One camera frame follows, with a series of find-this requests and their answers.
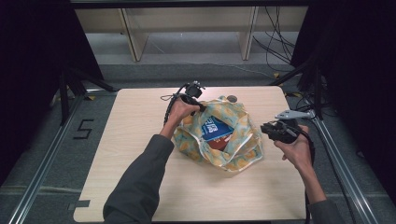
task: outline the floor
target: floor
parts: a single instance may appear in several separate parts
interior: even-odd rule
[[[218,68],[224,68],[227,71],[236,71],[258,74],[268,78],[274,78],[275,74],[285,74],[292,69],[287,65],[287,57],[290,57],[278,41],[271,39],[265,33],[255,34],[255,37],[264,45],[271,43],[271,49],[279,52],[281,56],[286,57],[283,61],[267,50],[263,49],[256,41],[253,41],[249,59],[241,60],[240,49],[238,46],[237,36],[235,33],[170,33],[170,34],[151,34],[145,47],[143,57],[140,62],[134,63],[126,42],[126,37],[122,34],[88,34],[87,37],[91,43],[92,50],[97,62],[104,71],[107,71],[111,65],[185,65],[195,66],[200,64],[213,65]],[[295,43],[298,33],[285,33],[283,36],[291,43]],[[260,69],[260,64],[266,64],[270,69]],[[285,84],[283,90],[286,92],[295,92],[295,82],[291,81]],[[93,129],[103,130],[106,126],[106,118],[114,101],[115,94],[97,94],[97,99],[87,101],[84,99],[76,113],[76,120],[94,118],[98,120],[93,124]],[[289,97],[288,103],[290,108],[303,105],[298,97]],[[102,113],[92,113],[92,111],[101,110]],[[377,222],[392,223],[396,220],[396,208],[390,201],[387,193],[382,189],[380,183],[375,178],[370,167],[364,161],[364,158],[356,155],[356,145],[348,134],[342,121],[334,116],[333,109],[328,108],[326,113],[326,124],[332,134],[337,146],[340,146],[342,155],[350,169],[352,175],[356,178],[357,185],[362,190],[365,198],[372,206]],[[16,208],[22,199],[23,193],[35,176],[40,162],[48,153],[51,141],[56,137],[59,130],[60,104],[55,98],[55,104],[52,111],[48,114],[48,120],[43,124],[42,132],[37,134],[32,148],[37,150],[28,150],[21,156],[19,164],[16,165],[7,182],[2,186],[0,191],[0,223],[6,223],[14,208]],[[79,122],[73,122],[70,130],[77,130]],[[73,139],[78,136],[78,132],[69,131],[66,138]],[[100,139],[101,133],[92,132],[95,138]],[[24,223],[72,223],[73,208],[81,192],[81,186],[84,182],[84,176],[90,169],[90,160],[95,153],[97,143],[86,143],[76,145],[76,141],[64,141],[64,148],[67,151],[60,150],[56,159],[50,165],[49,171],[41,183],[37,197],[30,206],[26,207],[28,213],[24,217]],[[337,185],[337,180],[332,174],[331,165],[326,158],[323,147],[319,144],[318,158],[316,169],[318,178],[321,181],[324,190],[329,198],[334,200],[342,210],[346,223],[353,223],[350,213],[347,211],[345,197]],[[356,223],[368,223],[361,216],[359,205],[351,201],[352,210]],[[303,223],[300,221],[277,221],[274,223]]]

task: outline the gray carpet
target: gray carpet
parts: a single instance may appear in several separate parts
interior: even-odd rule
[[[265,86],[273,79],[268,77],[274,70],[262,64],[239,64],[238,67],[215,64],[164,64],[164,65],[101,65],[106,83],[116,88],[155,88],[179,87],[185,82],[199,80],[204,86]],[[290,66],[279,66],[278,69],[289,70]],[[282,86],[284,92],[296,91],[295,77]],[[85,83],[87,89],[97,88],[91,83]],[[39,191],[24,223],[75,223],[73,220],[73,206],[78,201],[85,178],[100,141],[106,121],[116,96],[112,94],[96,95],[93,100],[81,103],[71,126],[66,133],[62,147]],[[290,108],[304,105],[299,97],[286,98]],[[336,117],[333,108],[326,107],[324,121],[331,131],[332,137],[342,152],[347,165],[358,181],[359,186],[367,197],[379,223],[393,223],[396,220],[396,208],[382,189],[370,166],[365,159],[356,155],[359,150],[344,126],[343,121]],[[78,132],[81,121],[84,128],[92,129],[88,139],[75,139],[85,133]],[[12,210],[18,204],[23,190],[32,180],[35,170],[45,156],[53,137],[59,129],[61,121],[61,105],[59,101],[49,110],[47,118],[37,132],[30,149],[25,151],[6,183],[0,191],[0,223],[7,223]],[[315,169],[318,178],[328,194],[334,200],[346,223],[352,223],[347,209],[346,200],[342,194],[332,171],[318,133],[307,120],[299,120],[310,127],[310,135],[315,142],[317,156]],[[360,215],[353,206],[357,223],[363,223]],[[303,220],[273,221],[276,224],[304,223]]]

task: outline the human arm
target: human arm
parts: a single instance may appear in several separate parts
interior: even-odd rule
[[[177,125],[197,105],[177,99],[160,134],[154,134],[144,152],[132,162],[108,197],[103,216],[105,223],[150,223],[160,201],[159,189],[165,165],[173,150],[171,141]]]
[[[308,133],[307,127],[300,127],[304,132]],[[300,134],[296,141],[291,144],[275,141],[274,145],[283,151],[282,160],[289,160],[299,172],[310,202],[308,208],[312,214],[314,223],[345,223],[335,203],[327,199],[318,181],[312,166],[308,139]]]

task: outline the book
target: book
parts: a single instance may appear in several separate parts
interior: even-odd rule
[[[224,150],[233,134],[233,128],[211,116],[202,126],[203,138],[213,149]]]

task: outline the wooden table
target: wooden table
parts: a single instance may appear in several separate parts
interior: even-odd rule
[[[168,101],[160,99],[177,88],[128,89],[118,93],[92,162],[78,222],[103,221],[103,205],[130,163],[159,133]],[[200,101],[235,95],[260,128],[289,109],[279,87],[210,87]],[[241,173],[228,173],[195,162],[174,149],[160,188],[161,200],[153,221],[276,220],[304,218],[304,185],[280,149],[263,135],[262,160]]]

